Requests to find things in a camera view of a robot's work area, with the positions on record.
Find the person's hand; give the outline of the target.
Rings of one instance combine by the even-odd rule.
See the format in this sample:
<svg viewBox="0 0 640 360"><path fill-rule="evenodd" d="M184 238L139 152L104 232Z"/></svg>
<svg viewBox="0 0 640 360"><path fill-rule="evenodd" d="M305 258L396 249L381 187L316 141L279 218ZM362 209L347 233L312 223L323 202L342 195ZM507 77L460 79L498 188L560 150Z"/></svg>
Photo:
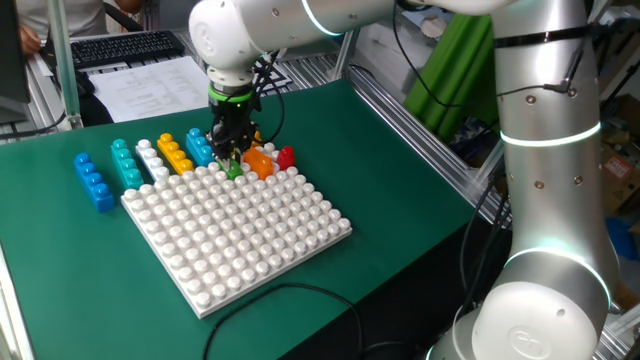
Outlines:
<svg viewBox="0 0 640 360"><path fill-rule="evenodd" d="M19 27L21 48L25 56L34 55L41 49L41 40L37 33L28 26Z"/></svg>

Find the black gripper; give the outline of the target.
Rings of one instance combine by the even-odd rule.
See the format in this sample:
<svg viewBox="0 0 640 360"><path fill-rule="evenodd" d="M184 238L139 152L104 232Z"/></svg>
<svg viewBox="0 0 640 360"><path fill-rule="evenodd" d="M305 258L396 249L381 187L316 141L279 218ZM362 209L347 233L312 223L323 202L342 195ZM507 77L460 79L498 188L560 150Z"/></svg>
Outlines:
<svg viewBox="0 0 640 360"><path fill-rule="evenodd" d="M238 164L251 149L257 125L250 119L255 106L252 99L240 102L210 100L213 123L207 132L216 161L224 171L231 168L231 160Z"/></svg>

